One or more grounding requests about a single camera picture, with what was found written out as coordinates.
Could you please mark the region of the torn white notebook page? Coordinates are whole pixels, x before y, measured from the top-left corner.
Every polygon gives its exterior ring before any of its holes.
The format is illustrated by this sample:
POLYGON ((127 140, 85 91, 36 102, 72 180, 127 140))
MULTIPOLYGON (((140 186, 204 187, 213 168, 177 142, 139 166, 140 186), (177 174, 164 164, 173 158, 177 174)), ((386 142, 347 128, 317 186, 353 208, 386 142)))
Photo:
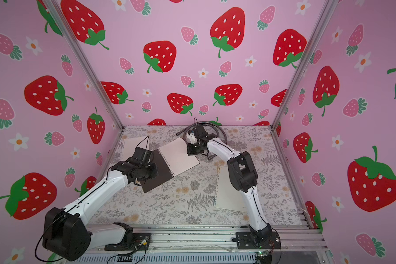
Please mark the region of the torn white notebook page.
POLYGON ((141 137, 134 137, 134 138, 126 138, 123 140, 123 148, 122 148, 122 154, 121 154, 121 160, 125 161, 128 158, 132 157, 135 148, 139 146, 140 148, 143 149, 149 149, 148 146, 146 146, 146 143, 148 141, 148 136, 141 136, 141 137))

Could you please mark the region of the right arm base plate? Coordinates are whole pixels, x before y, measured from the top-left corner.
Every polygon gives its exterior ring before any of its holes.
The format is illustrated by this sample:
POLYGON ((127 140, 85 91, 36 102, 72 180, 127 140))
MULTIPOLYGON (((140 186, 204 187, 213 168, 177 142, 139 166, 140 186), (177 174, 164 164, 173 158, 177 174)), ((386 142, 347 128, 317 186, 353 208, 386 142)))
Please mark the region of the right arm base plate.
POLYGON ((241 250, 275 250, 281 248, 281 240, 276 232, 255 235, 252 232, 236 232, 232 242, 241 250))

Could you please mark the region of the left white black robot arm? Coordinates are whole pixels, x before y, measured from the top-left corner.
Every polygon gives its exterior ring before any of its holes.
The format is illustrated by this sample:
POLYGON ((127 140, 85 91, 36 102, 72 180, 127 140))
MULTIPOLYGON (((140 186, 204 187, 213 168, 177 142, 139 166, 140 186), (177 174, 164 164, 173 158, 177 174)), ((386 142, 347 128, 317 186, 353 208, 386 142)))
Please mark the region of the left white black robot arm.
POLYGON ((158 176, 154 154, 136 147, 133 156, 119 161, 107 170, 92 189, 62 209, 49 210, 45 217, 44 232, 37 242, 67 261, 75 261, 88 250, 102 246, 125 248, 129 255, 146 251, 150 235, 136 239, 133 228, 115 222, 108 225, 92 225, 93 215, 117 192, 129 184, 139 185, 158 176))

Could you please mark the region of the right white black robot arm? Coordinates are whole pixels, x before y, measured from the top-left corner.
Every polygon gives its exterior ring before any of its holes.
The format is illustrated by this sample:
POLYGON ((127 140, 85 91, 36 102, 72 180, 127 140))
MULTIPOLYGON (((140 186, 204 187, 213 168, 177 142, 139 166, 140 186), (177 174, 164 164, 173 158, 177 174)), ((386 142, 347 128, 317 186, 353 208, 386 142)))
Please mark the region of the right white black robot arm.
POLYGON ((227 163, 229 180, 232 187, 243 197, 249 217, 250 242, 257 247, 272 235, 272 227, 266 220, 257 193, 257 170, 251 155, 229 147, 215 134, 209 134, 202 124, 193 125, 187 132, 187 154, 198 155, 212 153, 227 163))

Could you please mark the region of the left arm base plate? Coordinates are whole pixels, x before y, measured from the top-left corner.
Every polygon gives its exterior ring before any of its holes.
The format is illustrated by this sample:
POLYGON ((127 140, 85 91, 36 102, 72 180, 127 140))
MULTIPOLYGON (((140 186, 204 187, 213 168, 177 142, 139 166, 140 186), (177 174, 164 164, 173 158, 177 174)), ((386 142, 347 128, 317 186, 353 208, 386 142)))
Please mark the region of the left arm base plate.
POLYGON ((132 233, 126 235, 118 244, 109 244, 105 251, 144 251, 149 248, 151 233, 132 233))

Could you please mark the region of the aluminium rail frame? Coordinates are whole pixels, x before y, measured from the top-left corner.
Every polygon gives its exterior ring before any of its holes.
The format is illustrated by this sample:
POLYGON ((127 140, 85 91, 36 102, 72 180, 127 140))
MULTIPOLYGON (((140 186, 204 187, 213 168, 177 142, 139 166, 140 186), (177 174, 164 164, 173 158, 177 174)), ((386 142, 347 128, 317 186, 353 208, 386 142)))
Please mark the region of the aluminium rail frame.
MULTIPOLYGON (((168 256, 169 262, 264 262, 284 263, 287 253, 315 252, 320 263, 331 264, 333 257, 320 231, 307 226, 275 225, 272 231, 280 237, 280 249, 241 250, 232 242, 236 232, 250 232, 245 225, 129 225, 133 233, 151 233, 149 248, 145 255, 154 258, 168 256)), ((85 253, 111 253, 112 262, 121 257, 130 257, 129 251, 105 251, 105 246, 88 250, 85 253)))

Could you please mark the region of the white spiral notebook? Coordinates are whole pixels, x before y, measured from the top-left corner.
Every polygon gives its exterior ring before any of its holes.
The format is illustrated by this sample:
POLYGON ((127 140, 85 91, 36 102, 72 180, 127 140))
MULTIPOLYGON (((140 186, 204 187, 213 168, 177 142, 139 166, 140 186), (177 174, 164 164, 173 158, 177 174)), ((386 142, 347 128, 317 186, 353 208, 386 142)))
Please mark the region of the white spiral notebook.
POLYGON ((240 192, 231 185, 228 168, 226 166, 219 166, 217 172, 214 207, 224 210, 247 212, 240 192))

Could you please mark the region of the dark grey spiral notebook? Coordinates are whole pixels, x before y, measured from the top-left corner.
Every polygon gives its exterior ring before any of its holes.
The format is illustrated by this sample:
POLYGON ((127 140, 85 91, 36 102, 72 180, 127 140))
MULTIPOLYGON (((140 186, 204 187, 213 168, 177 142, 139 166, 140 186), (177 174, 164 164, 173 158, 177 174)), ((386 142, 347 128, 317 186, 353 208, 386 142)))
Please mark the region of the dark grey spiral notebook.
POLYGON ((156 164, 158 175, 141 183, 144 193, 157 188, 172 178, 200 164, 195 156, 187 154, 187 143, 180 137, 152 151, 152 163, 156 164))

